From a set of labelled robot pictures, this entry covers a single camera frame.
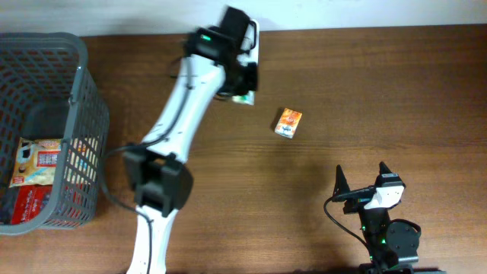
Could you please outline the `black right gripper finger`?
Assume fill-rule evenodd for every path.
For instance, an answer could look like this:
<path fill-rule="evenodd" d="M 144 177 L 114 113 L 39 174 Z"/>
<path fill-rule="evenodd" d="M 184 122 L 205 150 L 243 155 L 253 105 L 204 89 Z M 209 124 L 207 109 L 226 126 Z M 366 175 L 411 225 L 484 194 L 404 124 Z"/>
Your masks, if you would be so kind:
<path fill-rule="evenodd" d="M 383 161 L 381 161 L 379 163 L 379 175 L 375 180 L 375 185 L 383 186 L 386 183 L 392 183 L 395 181 L 396 181 L 396 174 L 393 173 Z"/>
<path fill-rule="evenodd" d="M 343 194 L 348 194 L 350 192 L 347 179 L 343 173 L 342 167 L 340 165 L 336 166 L 336 182 L 333 190 L 334 196 L 340 196 Z"/>

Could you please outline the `green tissue pack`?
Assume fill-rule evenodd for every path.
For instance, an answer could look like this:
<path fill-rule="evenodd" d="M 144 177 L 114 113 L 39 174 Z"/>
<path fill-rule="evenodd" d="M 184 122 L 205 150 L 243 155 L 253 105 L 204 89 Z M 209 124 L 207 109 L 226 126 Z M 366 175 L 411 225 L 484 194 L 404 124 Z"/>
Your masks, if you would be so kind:
<path fill-rule="evenodd" d="M 235 95 L 232 97 L 232 101 L 236 104 L 245 104 L 253 106 L 255 102 L 255 92 L 249 91 L 245 95 Z"/>

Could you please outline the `orange tissue pack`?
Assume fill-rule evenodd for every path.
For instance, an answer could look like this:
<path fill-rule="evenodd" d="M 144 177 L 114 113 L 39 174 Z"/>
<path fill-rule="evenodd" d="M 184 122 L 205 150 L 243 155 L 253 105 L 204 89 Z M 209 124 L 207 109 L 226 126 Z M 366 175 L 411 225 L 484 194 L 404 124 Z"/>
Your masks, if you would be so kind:
<path fill-rule="evenodd" d="M 285 108 L 276 123 L 274 132 L 280 136 L 292 139 L 296 133 L 302 113 Z"/>

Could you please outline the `beige snack bag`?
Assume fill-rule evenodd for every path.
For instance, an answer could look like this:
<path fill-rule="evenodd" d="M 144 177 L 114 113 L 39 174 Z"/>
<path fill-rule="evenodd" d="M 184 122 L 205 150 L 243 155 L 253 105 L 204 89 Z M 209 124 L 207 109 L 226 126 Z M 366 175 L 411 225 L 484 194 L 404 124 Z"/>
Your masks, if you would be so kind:
<path fill-rule="evenodd" d="M 61 139 L 20 138 L 9 186 L 52 185 L 61 148 Z"/>

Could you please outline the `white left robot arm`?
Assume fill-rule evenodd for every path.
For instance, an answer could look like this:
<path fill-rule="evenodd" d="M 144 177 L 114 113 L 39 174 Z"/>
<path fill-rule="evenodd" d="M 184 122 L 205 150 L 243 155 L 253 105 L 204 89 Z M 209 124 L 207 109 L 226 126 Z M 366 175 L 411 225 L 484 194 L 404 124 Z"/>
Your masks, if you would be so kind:
<path fill-rule="evenodd" d="M 171 228 L 193 188 L 186 162 L 194 135 L 212 100 L 257 90 L 258 58 L 259 24 L 240 9 L 228 7 L 218 25 L 189 34 L 163 112 L 123 155 L 138 215 L 130 273 L 167 271 Z"/>

